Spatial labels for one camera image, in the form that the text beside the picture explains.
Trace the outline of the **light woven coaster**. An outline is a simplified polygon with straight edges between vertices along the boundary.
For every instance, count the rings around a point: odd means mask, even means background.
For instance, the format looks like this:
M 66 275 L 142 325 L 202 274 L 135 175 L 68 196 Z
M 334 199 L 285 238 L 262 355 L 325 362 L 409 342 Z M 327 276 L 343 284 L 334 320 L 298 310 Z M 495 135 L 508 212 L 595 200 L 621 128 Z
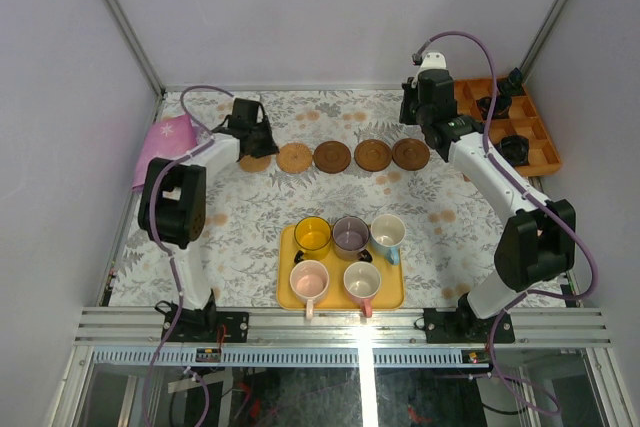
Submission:
M 300 174 L 308 170 L 313 156 L 310 148 L 303 143 L 291 142 L 284 145 L 276 155 L 278 167 L 288 174 Z
M 252 156 L 244 156 L 239 161 L 239 167 L 248 173 L 264 172 L 271 164 L 271 156 L 264 156 L 260 158 Z

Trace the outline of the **blue mug cream inside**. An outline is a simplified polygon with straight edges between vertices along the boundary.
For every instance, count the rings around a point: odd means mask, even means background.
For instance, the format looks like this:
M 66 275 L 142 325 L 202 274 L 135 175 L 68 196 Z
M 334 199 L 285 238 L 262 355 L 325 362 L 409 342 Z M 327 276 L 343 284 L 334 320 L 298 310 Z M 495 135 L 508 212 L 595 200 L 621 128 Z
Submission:
M 406 236 L 406 226 L 397 216 L 383 214 L 376 217 L 370 228 L 375 253 L 391 265 L 401 262 L 400 247 Z

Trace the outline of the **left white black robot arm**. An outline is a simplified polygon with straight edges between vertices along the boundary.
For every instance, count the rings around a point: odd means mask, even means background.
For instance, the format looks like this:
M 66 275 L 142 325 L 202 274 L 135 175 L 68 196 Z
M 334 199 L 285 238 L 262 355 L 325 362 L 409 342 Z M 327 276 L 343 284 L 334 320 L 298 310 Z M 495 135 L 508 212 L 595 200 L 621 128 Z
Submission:
M 184 329 L 197 341 L 212 339 L 219 328 L 218 316 L 204 308 L 213 296 L 200 254 L 207 176 L 247 156 L 278 152 L 263 104 L 234 98 L 231 113 L 204 142 L 175 159 L 156 156 L 148 164 L 138 224 L 168 257 L 178 303 L 191 310 Z

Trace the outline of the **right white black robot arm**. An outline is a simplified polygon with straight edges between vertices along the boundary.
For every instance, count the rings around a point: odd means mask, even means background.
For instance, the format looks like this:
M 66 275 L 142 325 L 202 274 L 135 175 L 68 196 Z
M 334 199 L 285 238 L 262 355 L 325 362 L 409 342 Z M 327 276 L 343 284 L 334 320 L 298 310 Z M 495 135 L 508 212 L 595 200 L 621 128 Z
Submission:
M 454 80 L 444 57 L 425 57 L 415 76 L 402 84 L 400 122 L 417 125 L 427 145 L 466 176 L 504 226 L 494 253 L 495 270 L 460 301 L 458 334 L 478 341 L 499 313 L 530 287 L 573 268 L 575 210 L 552 202 L 520 176 L 483 137 L 482 125 L 457 111 Z

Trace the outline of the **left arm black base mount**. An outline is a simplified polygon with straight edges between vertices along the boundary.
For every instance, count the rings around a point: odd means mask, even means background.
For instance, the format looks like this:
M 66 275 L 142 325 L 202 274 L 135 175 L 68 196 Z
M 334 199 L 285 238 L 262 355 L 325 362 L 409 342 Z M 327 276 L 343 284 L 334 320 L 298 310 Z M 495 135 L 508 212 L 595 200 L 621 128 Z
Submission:
M 249 331 L 248 312 L 218 310 L 213 298 L 203 309 L 183 309 L 168 342 L 245 343 Z

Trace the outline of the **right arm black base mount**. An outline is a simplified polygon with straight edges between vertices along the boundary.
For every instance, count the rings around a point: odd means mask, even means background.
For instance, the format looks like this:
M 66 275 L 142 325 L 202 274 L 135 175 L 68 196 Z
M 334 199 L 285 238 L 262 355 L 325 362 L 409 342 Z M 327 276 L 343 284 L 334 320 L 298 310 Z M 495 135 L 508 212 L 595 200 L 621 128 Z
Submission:
M 424 308 L 413 327 L 429 344 L 487 344 L 490 334 L 496 344 L 514 344 L 511 317 L 504 310 L 486 319 L 477 317 L 464 294 L 455 309 Z

